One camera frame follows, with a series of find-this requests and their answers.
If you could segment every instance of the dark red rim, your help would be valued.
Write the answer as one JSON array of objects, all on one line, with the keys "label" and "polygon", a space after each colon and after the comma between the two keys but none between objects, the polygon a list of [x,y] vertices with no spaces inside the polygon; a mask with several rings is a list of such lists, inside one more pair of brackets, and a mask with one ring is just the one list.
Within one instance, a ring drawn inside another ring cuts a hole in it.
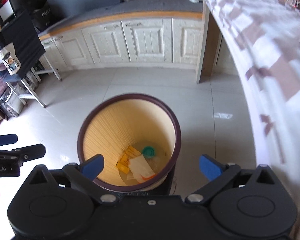
[{"label": "dark red rim", "polygon": [[77,142],[77,151],[78,151],[78,157],[79,157],[79,161],[80,163],[83,163],[85,161],[84,155],[83,155],[83,139],[84,139],[84,135],[86,133],[86,130],[91,122],[91,120],[103,109],[105,109],[107,106],[119,102],[119,101],[123,101],[123,100],[128,100],[128,99],[140,99],[140,100],[145,100],[145,101],[149,101],[151,103],[156,104],[157,106],[159,106],[162,110],[164,110],[167,115],[170,117],[173,126],[174,126],[174,132],[175,132],[175,146],[174,146],[174,150],[173,150],[173,154],[170,158],[170,160],[168,161],[167,165],[162,169],[162,171],[160,171],[154,178],[139,184],[139,185],[133,185],[133,186],[115,186],[115,185],[111,185],[108,184],[98,178],[95,178],[93,180],[94,183],[96,183],[97,185],[99,185],[100,187],[112,190],[112,191],[117,191],[117,192],[131,192],[131,191],[138,191],[141,189],[144,189],[146,187],[151,186],[152,184],[156,183],[157,181],[159,181],[162,177],[164,177],[165,175],[167,175],[171,169],[173,168],[173,166],[176,163],[176,160],[178,159],[179,153],[180,153],[180,149],[181,149],[181,129],[180,129],[180,125],[179,122],[175,116],[175,114],[172,112],[172,110],[165,104],[163,103],[161,100],[154,98],[152,96],[149,95],[145,95],[145,94],[123,94],[123,95],[119,95],[113,98],[110,98],[109,100],[101,103],[99,106],[97,106],[85,119],[85,121],[83,122],[81,129],[79,131],[79,136],[78,136],[78,142]]}]

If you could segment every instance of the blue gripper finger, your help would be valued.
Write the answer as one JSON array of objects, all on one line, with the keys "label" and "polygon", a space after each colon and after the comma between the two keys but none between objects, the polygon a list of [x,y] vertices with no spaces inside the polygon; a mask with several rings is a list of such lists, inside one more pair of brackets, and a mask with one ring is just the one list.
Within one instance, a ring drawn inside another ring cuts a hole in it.
[{"label": "blue gripper finger", "polygon": [[207,156],[202,155],[199,160],[200,171],[209,181],[216,179],[223,173],[220,166],[211,161]]},{"label": "blue gripper finger", "polygon": [[0,146],[13,144],[16,143],[17,141],[18,141],[18,137],[15,134],[0,135]]},{"label": "blue gripper finger", "polygon": [[82,175],[90,180],[94,180],[103,170],[105,160],[101,154],[97,154],[79,165],[79,170]]}]

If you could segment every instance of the floor tile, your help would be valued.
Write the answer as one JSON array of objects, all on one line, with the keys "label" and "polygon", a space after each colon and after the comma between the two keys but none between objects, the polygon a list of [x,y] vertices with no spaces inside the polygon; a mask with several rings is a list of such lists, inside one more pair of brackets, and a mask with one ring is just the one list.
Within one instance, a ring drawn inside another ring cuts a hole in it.
[{"label": "floor tile", "polygon": [[216,160],[255,168],[254,140],[244,96],[213,92]]},{"label": "floor tile", "polygon": [[211,90],[210,83],[195,83],[195,71],[166,68],[118,68],[112,85],[164,86]]},{"label": "floor tile", "polygon": [[63,82],[67,86],[80,85],[110,85],[116,73],[116,68],[95,68],[62,72]]},{"label": "floor tile", "polygon": [[214,73],[210,83],[212,92],[244,94],[240,78],[235,75]]},{"label": "floor tile", "polygon": [[[251,124],[238,77],[214,75],[211,82],[207,79],[197,85],[194,71],[162,68],[93,69],[62,72],[61,76],[62,82],[54,75],[44,77],[36,90],[47,108],[29,100],[19,117],[0,125],[0,135],[18,135],[15,145],[2,149],[37,143],[47,149],[44,158],[24,163],[20,177],[1,179],[0,240],[13,236],[7,207],[33,167],[45,164],[49,169],[60,169],[78,162],[76,144],[82,122],[102,101],[119,94],[157,97],[178,118],[182,145],[175,170],[175,194],[185,198],[208,182],[199,170],[202,154],[222,163],[236,162],[243,168],[255,165]],[[232,114],[231,119],[225,119],[229,117],[226,114]]]}]

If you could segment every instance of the kitchen cabinet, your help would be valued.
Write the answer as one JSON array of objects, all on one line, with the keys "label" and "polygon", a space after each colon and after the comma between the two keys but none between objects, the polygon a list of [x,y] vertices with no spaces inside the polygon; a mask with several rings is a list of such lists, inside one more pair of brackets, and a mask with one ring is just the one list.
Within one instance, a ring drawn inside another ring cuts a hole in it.
[{"label": "kitchen cabinet", "polygon": [[[64,61],[63,57],[61,56],[61,54],[60,54],[56,44],[53,42],[52,38],[46,39],[46,40],[42,41],[41,43],[46,50],[46,57],[49,60],[51,65],[53,65],[59,71],[71,70],[71,68],[66,65],[66,62]],[[40,58],[40,61],[46,69],[51,69],[50,66],[48,65],[48,62],[46,61],[46,59],[43,56]]]},{"label": "kitchen cabinet", "polygon": [[176,67],[195,69],[202,21],[144,18],[94,24],[43,41],[59,70],[100,67]]},{"label": "kitchen cabinet", "polygon": [[72,66],[74,69],[86,69],[93,64],[81,30],[64,32],[53,39],[67,66]]},{"label": "kitchen cabinet", "polygon": [[171,19],[122,21],[131,62],[171,63]]},{"label": "kitchen cabinet", "polygon": [[87,27],[82,33],[96,65],[130,62],[120,21]]},{"label": "kitchen cabinet", "polygon": [[202,41],[202,21],[172,19],[173,63],[197,64]]}]

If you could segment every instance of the white cabinet door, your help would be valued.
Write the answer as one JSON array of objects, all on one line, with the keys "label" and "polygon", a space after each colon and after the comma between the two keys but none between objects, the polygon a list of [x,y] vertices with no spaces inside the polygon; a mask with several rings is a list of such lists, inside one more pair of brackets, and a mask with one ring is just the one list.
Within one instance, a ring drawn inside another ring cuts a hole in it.
[{"label": "white cabinet door", "polygon": [[[63,57],[61,56],[56,44],[52,39],[44,40],[41,43],[46,50],[45,55],[53,67],[55,67],[59,71],[71,70],[71,68],[67,67]],[[40,62],[46,69],[51,69],[48,65],[48,62],[43,56],[40,58]]]},{"label": "white cabinet door", "polygon": [[129,62],[121,22],[82,29],[95,64]]},{"label": "white cabinet door", "polygon": [[122,21],[131,62],[172,62],[171,19]]},{"label": "white cabinet door", "polygon": [[93,64],[81,30],[65,32],[53,37],[53,39],[68,66],[84,69],[86,65]]},{"label": "white cabinet door", "polygon": [[197,64],[202,21],[172,19],[173,63]]}]

